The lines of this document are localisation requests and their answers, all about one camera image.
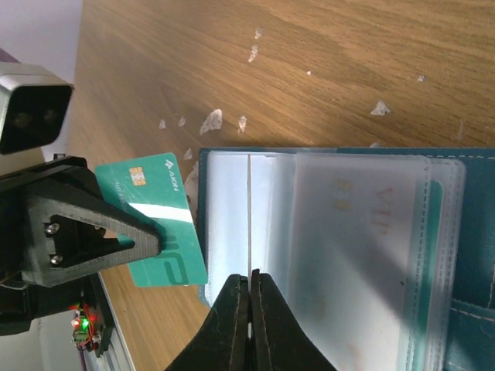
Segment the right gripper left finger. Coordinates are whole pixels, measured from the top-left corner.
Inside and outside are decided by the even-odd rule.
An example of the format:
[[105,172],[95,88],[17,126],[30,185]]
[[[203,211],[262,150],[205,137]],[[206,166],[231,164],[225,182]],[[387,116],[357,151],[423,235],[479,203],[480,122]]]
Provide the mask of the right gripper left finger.
[[197,334],[168,370],[243,370],[248,339],[248,279],[230,275]]

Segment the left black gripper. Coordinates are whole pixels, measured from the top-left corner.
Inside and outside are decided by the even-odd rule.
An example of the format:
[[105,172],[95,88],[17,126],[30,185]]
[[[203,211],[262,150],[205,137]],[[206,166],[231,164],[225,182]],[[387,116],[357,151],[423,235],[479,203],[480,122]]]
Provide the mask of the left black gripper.
[[88,168],[2,191],[1,335],[71,309],[84,278],[159,251],[158,230],[105,202]]

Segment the pink white credit card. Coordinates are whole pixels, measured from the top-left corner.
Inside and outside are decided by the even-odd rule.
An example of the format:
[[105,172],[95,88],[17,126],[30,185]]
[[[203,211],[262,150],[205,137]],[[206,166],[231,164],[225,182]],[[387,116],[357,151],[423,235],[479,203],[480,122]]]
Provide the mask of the pink white credit card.
[[414,324],[407,284],[416,280],[410,256],[426,170],[298,167],[293,303],[309,337],[328,352],[393,352]]

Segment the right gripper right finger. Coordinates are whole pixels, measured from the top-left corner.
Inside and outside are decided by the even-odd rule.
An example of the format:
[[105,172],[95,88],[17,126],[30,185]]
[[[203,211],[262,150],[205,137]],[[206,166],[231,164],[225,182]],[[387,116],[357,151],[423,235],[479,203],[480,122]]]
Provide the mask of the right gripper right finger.
[[334,370],[304,333],[270,274],[251,275],[251,370]]

